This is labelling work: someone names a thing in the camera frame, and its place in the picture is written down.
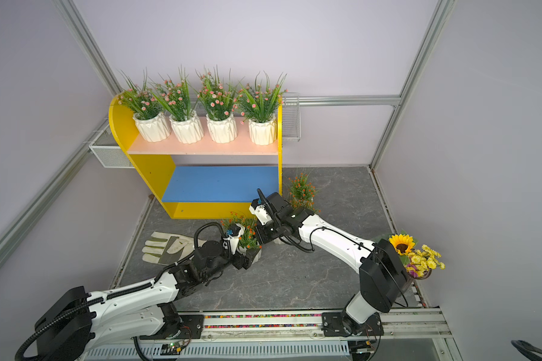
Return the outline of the pink flower pot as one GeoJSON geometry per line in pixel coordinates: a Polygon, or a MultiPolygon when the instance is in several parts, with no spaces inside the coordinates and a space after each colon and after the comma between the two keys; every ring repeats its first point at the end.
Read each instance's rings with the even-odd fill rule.
{"type": "Polygon", "coordinates": [[[271,145],[277,140],[279,107],[284,103],[286,78],[286,74],[281,74],[273,84],[265,73],[264,81],[256,76],[254,84],[239,83],[238,109],[248,124],[251,141],[258,146],[271,145]]]}
{"type": "Polygon", "coordinates": [[[228,144],[238,136],[234,111],[237,108],[236,85],[226,82],[218,68],[205,68],[197,72],[201,87],[197,91],[198,102],[206,111],[209,135],[217,144],[228,144]]]}
{"type": "Polygon", "coordinates": [[[147,72],[143,72],[141,86],[124,72],[121,72],[121,76],[126,87],[118,95],[118,104],[132,111],[132,118],[141,137],[150,143],[166,140],[171,135],[171,129],[163,107],[154,95],[153,87],[148,85],[147,72]]]}
{"type": "Polygon", "coordinates": [[[191,102],[188,75],[184,68],[179,69],[177,81],[167,76],[162,84],[154,83],[152,93],[168,114],[172,131],[180,143],[194,144],[203,139],[203,126],[191,102]]]}

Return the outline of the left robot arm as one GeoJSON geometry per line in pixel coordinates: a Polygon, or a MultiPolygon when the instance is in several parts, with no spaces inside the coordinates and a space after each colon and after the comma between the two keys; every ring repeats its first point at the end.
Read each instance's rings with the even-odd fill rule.
{"type": "Polygon", "coordinates": [[[26,351],[35,344],[34,360],[75,360],[112,338],[143,336],[146,325],[153,327],[150,335],[178,325],[176,299],[220,278],[228,266],[248,269],[262,247],[258,226],[238,221],[204,224],[194,233],[192,246],[189,254],[147,281],[93,293],[84,287],[66,291],[36,321],[34,333],[14,358],[26,360],[26,351]]]}

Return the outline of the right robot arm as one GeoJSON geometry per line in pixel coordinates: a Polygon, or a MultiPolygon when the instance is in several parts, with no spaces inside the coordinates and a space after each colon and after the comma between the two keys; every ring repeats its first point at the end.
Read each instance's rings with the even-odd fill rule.
{"type": "Polygon", "coordinates": [[[260,243],[278,240],[306,253],[321,248],[358,274],[360,290],[345,308],[322,314],[325,335],[382,335],[379,315],[390,312],[412,283],[394,246],[386,239],[373,242],[347,233],[308,208],[293,208],[278,193],[257,193],[249,210],[257,218],[260,243]]]}

